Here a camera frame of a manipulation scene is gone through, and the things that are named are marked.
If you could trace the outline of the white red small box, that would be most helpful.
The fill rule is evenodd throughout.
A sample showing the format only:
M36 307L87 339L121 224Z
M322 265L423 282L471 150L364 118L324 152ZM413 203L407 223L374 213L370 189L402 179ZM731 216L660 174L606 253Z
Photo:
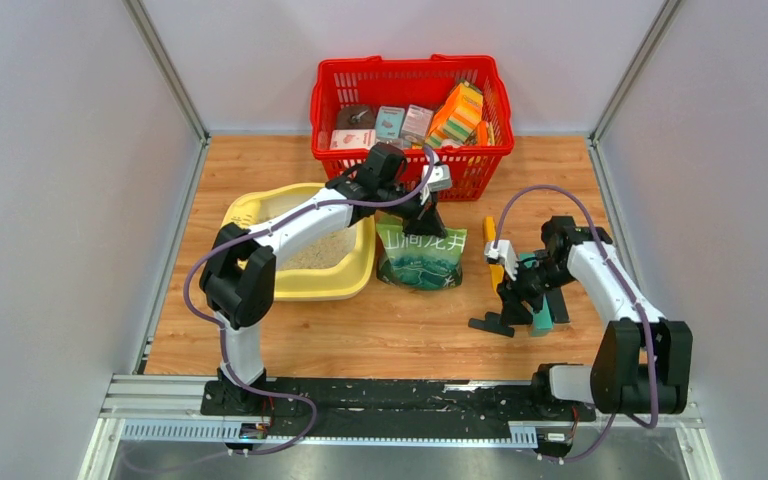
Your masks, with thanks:
M369 150L377 143L374 129L335 129L332 131L330 150Z

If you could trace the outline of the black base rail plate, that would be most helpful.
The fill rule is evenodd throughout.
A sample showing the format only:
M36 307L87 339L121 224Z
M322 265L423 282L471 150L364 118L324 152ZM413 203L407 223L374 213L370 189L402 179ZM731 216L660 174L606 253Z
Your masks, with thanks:
M274 435L311 425L317 437L380 440L512 440L525 422L593 422L593 408L552 400L540 382L261 378L253 392L225 377L206 383L206 416L261 417Z

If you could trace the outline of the orange small packet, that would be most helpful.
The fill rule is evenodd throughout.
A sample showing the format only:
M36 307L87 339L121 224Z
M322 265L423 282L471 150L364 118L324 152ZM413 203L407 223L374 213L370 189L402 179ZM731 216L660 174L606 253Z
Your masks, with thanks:
M479 147L490 147L496 144L494 128L489 121L482 120L476 125L473 144Z

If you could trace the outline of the black bag clip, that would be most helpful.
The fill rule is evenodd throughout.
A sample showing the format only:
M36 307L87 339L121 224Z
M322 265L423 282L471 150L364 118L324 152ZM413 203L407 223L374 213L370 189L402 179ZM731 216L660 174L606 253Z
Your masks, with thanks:
M486 312L482 319L470 318L468 327L508 338L515 336L515 329L503 320L500 313L495 312Z

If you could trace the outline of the teal rectangular box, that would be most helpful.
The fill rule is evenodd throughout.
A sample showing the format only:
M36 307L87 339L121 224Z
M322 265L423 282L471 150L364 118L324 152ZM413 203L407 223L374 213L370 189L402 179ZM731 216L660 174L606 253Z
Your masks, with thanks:
M540 300L541 308L536 310L533 306L526 303L527 309L531 315L531 324L528 326L528 334L531 337L542 337L548 335L553 329L553 320L551 309L549 307L548 295L544 294Z

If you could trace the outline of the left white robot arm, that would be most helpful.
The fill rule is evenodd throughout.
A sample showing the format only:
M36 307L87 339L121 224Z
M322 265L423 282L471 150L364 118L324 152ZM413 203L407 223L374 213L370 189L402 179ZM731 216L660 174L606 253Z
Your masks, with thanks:
M221 377L230 383L226 398L239 413L254 414L265 402L260 323L273 305L277 270L287 259L379 211L400 218L407 235L445 237L438 194L451 188L452 176L432 147L422 152L425 163L415 187L399 181L408 166L405 152L378 143L363 162L300 205L251 227L222 227L213 248L191 268L186 279L198 282L210 310L204 318L218 327Z

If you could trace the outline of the green litter bag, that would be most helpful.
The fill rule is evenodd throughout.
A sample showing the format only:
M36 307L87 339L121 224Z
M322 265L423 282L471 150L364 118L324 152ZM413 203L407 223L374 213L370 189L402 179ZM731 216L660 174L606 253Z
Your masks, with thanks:
M376 223L382 251L376 278L386 284L422 291L456 288L462 284L466 229L447 228L443 237L406 234L394 216Z

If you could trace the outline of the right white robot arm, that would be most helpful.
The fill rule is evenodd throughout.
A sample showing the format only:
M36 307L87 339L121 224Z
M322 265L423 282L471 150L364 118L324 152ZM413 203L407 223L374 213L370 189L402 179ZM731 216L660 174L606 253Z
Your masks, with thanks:
M605 322L592 364L554 364L530 391L539 416L558 417L570 402L606 414L680 414L688 402L693 335L683 321L669 320L644 298L622 268L601 227L553 216L541 228L545 251L532 264L514 257L508 240L486 244L484 255L504 271L499 286L506 313L538 311L547 293L579 283Z

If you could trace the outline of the orange green striped sponge pack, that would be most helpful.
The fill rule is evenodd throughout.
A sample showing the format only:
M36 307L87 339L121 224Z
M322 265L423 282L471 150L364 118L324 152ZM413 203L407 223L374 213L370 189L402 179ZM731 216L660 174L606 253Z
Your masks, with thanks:
M433 115L425 143L434 148L450 140L464 145L483 120L484 95L472 83L462 80L450 91Z

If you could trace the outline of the yellow litter box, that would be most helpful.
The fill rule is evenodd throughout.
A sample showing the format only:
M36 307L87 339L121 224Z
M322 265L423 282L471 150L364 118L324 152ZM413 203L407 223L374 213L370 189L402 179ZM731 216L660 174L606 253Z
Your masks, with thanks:
M244 194L228 207L222 225L250 228L300 205L321 183L296 183ZM276 272L277 301L343 300L368 283L376 257L375 220L364 218L347 229L329 233L286 258Z

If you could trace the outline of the pink grey small box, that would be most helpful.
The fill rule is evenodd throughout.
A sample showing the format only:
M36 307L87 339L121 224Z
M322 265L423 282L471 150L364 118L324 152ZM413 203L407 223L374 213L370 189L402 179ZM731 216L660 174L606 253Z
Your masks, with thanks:
M421 145L425 142L434 111L419 105L408 106L401 128L400 138L411 144Z

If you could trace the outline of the teal small box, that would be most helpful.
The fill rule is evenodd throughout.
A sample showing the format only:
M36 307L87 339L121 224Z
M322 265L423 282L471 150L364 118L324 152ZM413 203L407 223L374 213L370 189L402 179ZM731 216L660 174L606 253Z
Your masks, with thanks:
M400 137L406 110L402 107L381 106L378 108L375 133L380 142L387 142Z

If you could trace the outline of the red plastic shopping basket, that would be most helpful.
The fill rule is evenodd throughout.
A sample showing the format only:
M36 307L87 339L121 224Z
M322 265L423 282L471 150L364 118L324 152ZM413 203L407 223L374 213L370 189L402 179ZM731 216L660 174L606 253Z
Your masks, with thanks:
M478 199L511 153L511 109L495 60L486 55L322 61L312 90L311 150L330 178L365 160L374 143L404 150L400 181L414 186L431 146L448 166L450 201Z

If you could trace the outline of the dark brown box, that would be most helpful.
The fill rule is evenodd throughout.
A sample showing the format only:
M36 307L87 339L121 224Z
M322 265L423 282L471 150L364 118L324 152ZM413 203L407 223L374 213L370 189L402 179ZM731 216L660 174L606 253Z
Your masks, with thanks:
M375 128L377 110L366 104L341 108L336 117L336 130L369 130Z

